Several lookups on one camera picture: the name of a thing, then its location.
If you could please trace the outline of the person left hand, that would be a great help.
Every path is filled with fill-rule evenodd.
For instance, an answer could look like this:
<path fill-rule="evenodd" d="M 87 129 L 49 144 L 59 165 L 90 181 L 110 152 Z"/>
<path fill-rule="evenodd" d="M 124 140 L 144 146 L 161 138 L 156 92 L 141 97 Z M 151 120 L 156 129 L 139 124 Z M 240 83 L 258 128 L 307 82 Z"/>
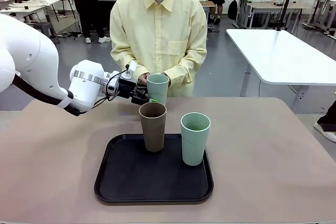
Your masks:
<path fill-rule="evenodd" d="M 171 78 L 164 72 L 164 73 L 162 73 L 163 75 L 165 75 L 167 78 L 168 78 L 168 80 L 169 80 L 169 84 L 168 84 L 168 88 L 170 88 L 171 87 Z"/>

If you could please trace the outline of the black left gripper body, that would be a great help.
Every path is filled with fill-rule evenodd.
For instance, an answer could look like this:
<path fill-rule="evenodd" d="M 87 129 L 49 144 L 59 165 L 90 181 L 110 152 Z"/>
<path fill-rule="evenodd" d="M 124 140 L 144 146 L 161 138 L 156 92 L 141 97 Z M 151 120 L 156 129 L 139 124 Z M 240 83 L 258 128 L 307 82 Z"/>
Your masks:
<path fill-rule="evenodd" d="M 140 95 L 140 88 L 142 86 L 131 81 L 123 79 L 122 77 L 119 78 L 118 83 L 116 85 L 116 94 L 119 97 L 125 99 L 131 99 L 131 102 L 134 104 L 141 104 L 142 98 Z"/>

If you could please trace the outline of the person right hand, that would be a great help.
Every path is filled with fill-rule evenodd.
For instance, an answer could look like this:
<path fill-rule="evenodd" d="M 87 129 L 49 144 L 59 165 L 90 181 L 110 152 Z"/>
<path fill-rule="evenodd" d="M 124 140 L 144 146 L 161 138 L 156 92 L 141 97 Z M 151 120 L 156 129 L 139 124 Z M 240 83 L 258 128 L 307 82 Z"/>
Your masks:
<path fill-rule="evenodd" d="M 150 73 L 144 73 L 138 77 L 138 83 L 142 85 L 147 85 L 147 77 L 150 75 Z"/>

